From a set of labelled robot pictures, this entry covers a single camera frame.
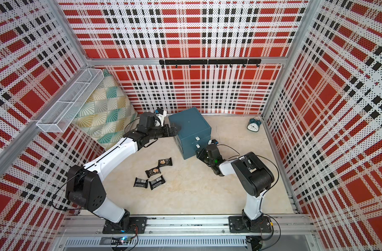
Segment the beige floor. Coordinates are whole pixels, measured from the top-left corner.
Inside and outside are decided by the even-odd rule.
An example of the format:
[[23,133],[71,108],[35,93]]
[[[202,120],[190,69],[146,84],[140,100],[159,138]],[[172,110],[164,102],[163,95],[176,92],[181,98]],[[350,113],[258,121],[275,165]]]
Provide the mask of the beige floor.
[[[250,117],[205,117],[212,127],[212,138],[239,153],[250,151],[275,162],[269,141],[261,126],[259,132],[247,130]],[[232,149],[219,146],[224,159],[234,156]],[[146,179],[145,170],[157,166],[159,159],[172,158],[173,166],[160,168],[166,183],[151,190],[133,187],[135,177]],[[277,178],[276,168],[265,165]],[[246,192],[236,175],[216,176],[196,157],[183,160],[173,138],[160,138],[118,165],[103,181],[107,196],[131,214],[240,214]],[[266,194],[265,213],[293,213],[282,179]]]

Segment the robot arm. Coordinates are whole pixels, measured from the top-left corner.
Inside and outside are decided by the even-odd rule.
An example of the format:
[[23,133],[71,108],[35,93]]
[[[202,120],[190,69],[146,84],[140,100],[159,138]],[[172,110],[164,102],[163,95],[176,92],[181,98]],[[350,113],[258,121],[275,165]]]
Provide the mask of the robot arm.
[[[93,161],[82,167],[78,165],[71,167],[68,171],[66,198],[107,219],[119,229],[128,229],[129,212],[107,197],[102,181],[131,154],[148,147],[158,138],[177,134],[179,128],[164,124],[166,114],[166,111],[160,108],[155,113],[141,114],[136,130],[130,130],[116,145]],[[146,145],[151,139],[155,141]]]
[[209,165],[216,175],[237,175],[247,192],[243,223],[248,229],[253,229],[261,222],[259,218],[262,216],[262,198],[275,181],[274,175],[253,152],[224,161],[216,146],[217,143],[216,140],[212,140],[205,149],[197,153],[197,158]]

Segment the perforated wall panel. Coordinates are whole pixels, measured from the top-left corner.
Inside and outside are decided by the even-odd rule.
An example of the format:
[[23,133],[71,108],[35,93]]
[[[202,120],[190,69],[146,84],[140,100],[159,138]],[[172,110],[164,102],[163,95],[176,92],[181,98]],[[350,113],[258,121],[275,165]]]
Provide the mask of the perforated wall panel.
[[0,0],[0,152],[81,66],[43,1]]
[[0,178],[0,250],[48,250],[66,213],[68,169],[98,157],[103,148],[78,128],[39,133]]
[[89,58],[283,57],[308,3],[58,2]]
[[107,68],[134,108],[168,113],[196,107],[201,113],[260,114],[281,65],[100,66]]
[[382,250],[382,0],[322,1],[269,113],[329,250]]

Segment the mesh basket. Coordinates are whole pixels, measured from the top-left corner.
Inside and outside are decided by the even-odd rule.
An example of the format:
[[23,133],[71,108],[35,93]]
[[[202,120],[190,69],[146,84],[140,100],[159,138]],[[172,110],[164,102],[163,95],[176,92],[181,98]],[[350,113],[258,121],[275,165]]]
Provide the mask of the mesh basket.
[[101,69],[86,69],[36,123],[45,133],[63,133],[94,89],[103,80]]

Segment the alarm clock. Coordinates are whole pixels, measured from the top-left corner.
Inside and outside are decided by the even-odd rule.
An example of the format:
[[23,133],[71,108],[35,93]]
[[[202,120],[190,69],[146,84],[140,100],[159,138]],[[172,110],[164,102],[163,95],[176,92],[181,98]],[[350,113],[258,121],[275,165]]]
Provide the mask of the alarm clock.
[[253,132],[258,132],[259,131],[259,126],[262,124],[261,120],[257,118],[250,118],[247,129]]

